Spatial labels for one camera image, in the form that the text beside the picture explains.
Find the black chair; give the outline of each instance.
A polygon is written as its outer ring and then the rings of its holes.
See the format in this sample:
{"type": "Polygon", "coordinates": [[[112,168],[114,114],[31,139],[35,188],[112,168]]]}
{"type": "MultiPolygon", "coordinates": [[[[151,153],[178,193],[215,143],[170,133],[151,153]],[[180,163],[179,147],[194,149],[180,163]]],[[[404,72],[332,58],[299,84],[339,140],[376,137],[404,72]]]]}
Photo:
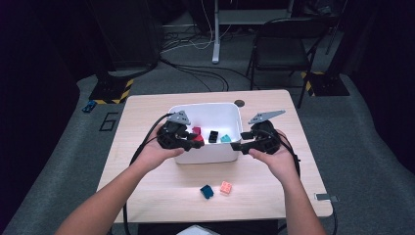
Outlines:
{"type": "Polygon", "coordinates": [[[317,46],[329,30],[334,19],[329,18],[288,18],[265,23],[256,34],[254,48],[246,76],[251,71],[251,90],[254,89],[254,72],[258,71],[305,71],[303,86],[298,103],[301,106],[308,75],[317,46]],[[302,42],[312,39],[308,51],[302,42]]]}

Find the black device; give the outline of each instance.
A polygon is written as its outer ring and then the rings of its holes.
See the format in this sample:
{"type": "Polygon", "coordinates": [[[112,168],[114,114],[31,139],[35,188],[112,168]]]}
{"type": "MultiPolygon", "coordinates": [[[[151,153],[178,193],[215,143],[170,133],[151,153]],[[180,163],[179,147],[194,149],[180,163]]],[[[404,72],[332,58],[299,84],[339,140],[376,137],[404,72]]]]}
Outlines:
{"type": "Polygon", "coordinates": [[[191,148],[200,149],[205,145],[204,141],[194,140],[198,135],[186,131],[190,121],[184,111],[174,113],[167,118],[167,122],[159,129],[157,140],[164,149],[183,148],[189,151],[191,148]]]}
{"type": "Polygon", "coordinates": [[[270,118],[274,118],[284,113],[285,111],[282,110],[257,114],[248,122],[248,124],[253,124],[253,126],[251,126],[251,131],[241,133],[242,139],[254,139],[254,141],[244,144],[231,143],[231,146],[234,151],[241,151],[244,155],[246,155],[250,149],[256,149],[263,153],[272,155],[280,149],[281,145],[283,145],[293,156],[297,173],[300,176],[299,157],[294,153],[293,148],[281,141],[280,136],[283,135],[278,133],[278,131],[274,128],[272,122],[269,120],[270,118]]]}

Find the wooden table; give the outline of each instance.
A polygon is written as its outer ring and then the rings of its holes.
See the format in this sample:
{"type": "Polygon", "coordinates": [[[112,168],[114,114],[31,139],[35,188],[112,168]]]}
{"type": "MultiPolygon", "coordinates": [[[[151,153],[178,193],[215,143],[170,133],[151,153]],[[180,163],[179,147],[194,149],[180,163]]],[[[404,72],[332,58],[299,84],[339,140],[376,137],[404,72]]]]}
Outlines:
{"type": "MultiPolygon", "coordinates": [[[[113,146],[98,186],[101,189],[128,167],[131,157],[154,122],[177,105],[245,101],[240,108],[244,131],[257,113],[286,110],[271,121],[283,130],[301,162],[301,181],[318,216],[332,214],[330,202],[316,201],[326,193],[317,165],[302,130],[296,108],[285,90],[143,95],[128,98],[113,146]]],[[[128,200],[130,222],[201,222],[285,217],[280,182],[268,167],[249,155],[231,163],[177,164],[165,161],[148,173],[128,200]],[[222,181],[233,187],[219,192],[222,181]],[[206,199],[200,189],[209,185],[214,196],[206,199]]],[[[115,222],[122,222],[122,212],[115,222]]]]}

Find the person's right hand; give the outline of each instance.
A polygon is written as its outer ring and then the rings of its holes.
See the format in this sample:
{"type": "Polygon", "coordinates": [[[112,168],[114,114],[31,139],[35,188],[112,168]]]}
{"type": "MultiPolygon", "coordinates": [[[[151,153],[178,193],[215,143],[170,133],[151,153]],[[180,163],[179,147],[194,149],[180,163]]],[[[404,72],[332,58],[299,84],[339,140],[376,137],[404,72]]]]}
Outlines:
{"type": "MultiPolygon", "coordinates": [[[[277,131],[286,137],[286,135],[281,130],[277,131]]],[[[286,138],[281,137],[280,139],[281,141],[284,141],[287,146],[291,147],[286,138]]],[[[284,147],[284,145],[281,145],[280,149],[273,155],[262,153],[256,149],[250,149],[249,153],[254,157],[254,159],[260,160],[261,162],[267,164],[272,174],[274,174],[274,176],[280,180],[283,186],[289,183],[291,180],[299,178],[296,171],[296,166],[294,164],[293,156],[287,150],[287,148],[284,147]]]]}

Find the gray carpet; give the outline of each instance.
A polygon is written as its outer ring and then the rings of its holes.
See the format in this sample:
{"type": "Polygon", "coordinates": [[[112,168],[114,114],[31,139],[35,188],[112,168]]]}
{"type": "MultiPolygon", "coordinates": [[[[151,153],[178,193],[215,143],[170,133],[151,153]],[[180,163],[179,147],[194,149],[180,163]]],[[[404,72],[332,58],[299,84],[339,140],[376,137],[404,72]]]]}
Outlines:
{"type": "MultiPolygon", "coordinates": [[[[161,55],[175,64],[222,67],[245,73],[252,39],[251,36],[226,36],[222,41],[220,64],[216,66],[211,64],[212,44],[206,49],[187,46],[161,55]]],[[[328,68],[336,51],[332,49],[330,55],[324,55],[327,43],[328,38],[321,44],[314,71],[328,68]]],[[[237,73],[209,71],[225,77],[230,91],[249,89],[248,80],[237,73]]],[[[257,76],[262,77],[258,84],[301,84],[298,73],[292,78],[287,78],[286,72],[258,73],[257,76]]],[[[379,137],[365,102],[350,79],[342,75],[342,80],[350,96],[305,96],[298,110],[327,191],[341,200],[334,204],[339,221],[338,234],[414,234],[415,175],[396,160],[379,137]]],[[[4,234],[53,234],[65,217],[95,192],[115,136],[115,130],[99,131],[101,123],[109,112],[118,113],[112,118],[119,121],[124,107],[123,104],[99,105],[91,114],[84,114],[81,109],[95,84],[95,76],[78,82],[81,95],[67,130],[4,234]]],[[[221,90],[223,83],[219,79],[195,78],[160,63],[151,72],[135,79],[130,94],[221,90]]],[[[296,103],[300,89],[288,90],[296,103]]],[[[321,220],[331,233],[333,217],[321,220]]],[[[136,224],[131,224],[131,231],[136,230],[136,224]]],[[[120,224],[115,225],[114,234],[123,234],[120,224]]]]}

